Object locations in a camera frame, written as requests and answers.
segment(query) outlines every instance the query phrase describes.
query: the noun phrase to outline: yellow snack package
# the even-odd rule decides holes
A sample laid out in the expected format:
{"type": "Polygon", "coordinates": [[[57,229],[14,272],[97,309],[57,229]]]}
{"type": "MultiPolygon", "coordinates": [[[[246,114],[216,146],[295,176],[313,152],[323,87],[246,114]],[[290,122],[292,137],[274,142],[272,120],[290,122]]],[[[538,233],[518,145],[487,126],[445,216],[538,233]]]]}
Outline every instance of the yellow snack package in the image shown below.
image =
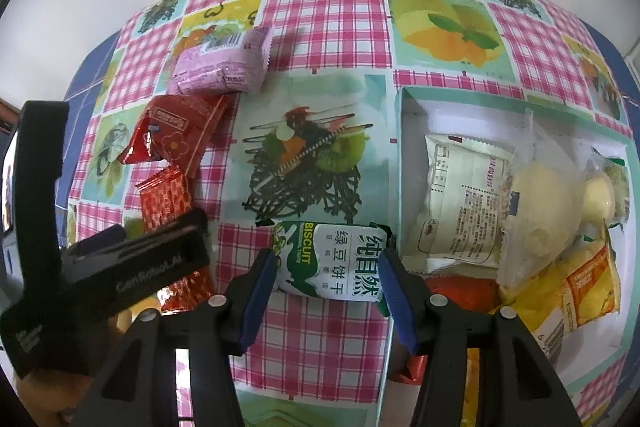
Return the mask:
{"type": "Polygon", "coordinates": [[[480,392],[480,350],[466,350],[465,401],[462,404],[460,427],[476,427],[478,394],[480,392]]]}
{"type": "Polygon", "coordinates": [[[620,311],[620,278],[603,226],[601,239],[581,247],[537,276],[505,290],[511,306],[555,363],[562,338],[571,331],[613,311],[620,311]]]}

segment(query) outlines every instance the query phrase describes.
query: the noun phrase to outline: screw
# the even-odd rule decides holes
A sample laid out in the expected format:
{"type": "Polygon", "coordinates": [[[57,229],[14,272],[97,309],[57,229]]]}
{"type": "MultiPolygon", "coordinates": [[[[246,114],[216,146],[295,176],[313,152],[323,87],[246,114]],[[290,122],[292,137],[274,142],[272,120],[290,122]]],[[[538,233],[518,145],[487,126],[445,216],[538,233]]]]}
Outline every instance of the screw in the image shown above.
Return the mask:
{"type": "Polygon", "coordinates": [[[158,317],[158,310],[149,308],[140,312],[140,320],[143,322],[151,322],[154,318],[158,317]]]}
{"type": "Polygon", "coordinates": [[[220,308],[226,304],[226,297],[222,294],[213,295],[207,301],[212,308],[220,308]]]}
{"type": "Polygon", "coordinates": [[[518,316],[516,310],[514,310],[511,306],[504,306],[500,308],[500,315],[505,319],[514,319],[518,316]]]}
{"type": "Polygon", "coordinates": [[[446,306],[449,302],[449,299],[447,299],[444,295],[434,293],[431,297],[429,297],[429,302],[434,306],[446,306]]]}

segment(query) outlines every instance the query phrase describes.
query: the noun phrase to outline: barcode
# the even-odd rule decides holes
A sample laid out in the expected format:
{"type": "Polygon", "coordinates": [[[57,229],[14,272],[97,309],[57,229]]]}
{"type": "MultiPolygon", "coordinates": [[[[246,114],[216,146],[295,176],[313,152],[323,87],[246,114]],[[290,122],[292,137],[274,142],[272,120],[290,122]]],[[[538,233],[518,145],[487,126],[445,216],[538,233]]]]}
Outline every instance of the barcode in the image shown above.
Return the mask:
{"type": "Polygon", "coordinates": [[[551,365],[556,367],[562,348],[562,338],[564,337],[562,310],[560,308],[553,309],[540,327],[532,333],[551,365]]]}
{"type": "Polygon", "coordinates": [[[545,340],[546,347],[546,357],[551,362],[553,367],[556,367],[556,363],[558,363],[558,358],[560,357],[560,350],[562,347],[562,337],[564,336],[564,324],[562,322],[558,323],[558,325],[554,328],[545,340]]]}
{"type": "Polygon", "coordinates": [[[218,37],[217,39],[211,39],[207,44],[206,51],[211,51],[216,48],[222,48],[224,46],[236,46],[240,41],[242,33],[233,33],[224,37],[218,37]]]}

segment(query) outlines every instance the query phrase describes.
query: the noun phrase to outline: lemon illustration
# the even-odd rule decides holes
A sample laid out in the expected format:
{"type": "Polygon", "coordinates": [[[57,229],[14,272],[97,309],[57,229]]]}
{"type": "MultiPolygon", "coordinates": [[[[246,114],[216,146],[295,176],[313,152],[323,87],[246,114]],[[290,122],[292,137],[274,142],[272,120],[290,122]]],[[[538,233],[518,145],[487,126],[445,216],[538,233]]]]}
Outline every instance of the lemon illustration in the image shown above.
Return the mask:
{"type": "Polygon", "coordinates": [[[403,41],[445,62],[481,67],[504,51],[494,23],[473,6],[455,0],[390,0],[403,41]]]}

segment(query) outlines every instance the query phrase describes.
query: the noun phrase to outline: red snack package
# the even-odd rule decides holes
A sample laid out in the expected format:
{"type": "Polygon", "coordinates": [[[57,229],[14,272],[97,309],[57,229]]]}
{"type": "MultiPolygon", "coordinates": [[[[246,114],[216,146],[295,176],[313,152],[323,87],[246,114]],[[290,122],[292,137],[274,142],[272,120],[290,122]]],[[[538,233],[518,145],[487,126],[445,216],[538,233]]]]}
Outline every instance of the red snack package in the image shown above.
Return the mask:
{"type": "Polygon", "coordinates": [[[118,161],[126,165],[164,158],[193,179],[228,103],[224,94],[156,96],[146,104],[118,161]]]}
{"type": "MultiPolygon", "coordinates": [[[[498,285],[491,279],[473,279],[458,275],[427,277],[424,280],[432,293],[439,293],[451,299],[462,309],[488,313],[495,307],[498,285]]],[[[409,357],[406,367],[392,375],[391,380],[421,385],[427,368],[427,356],[409,357]]]]}
{"type": "MultiPolygon", "coordinates": [[[[151,176],[136,185],[140,191],[142,219],[145,230],[155,230],[191,208],[189,182],[176,165],[151,176]]],[[[193,310],[200,302],[214,295],[206,267],[195,270],[158,292],[163,314],[193,310]]]]}

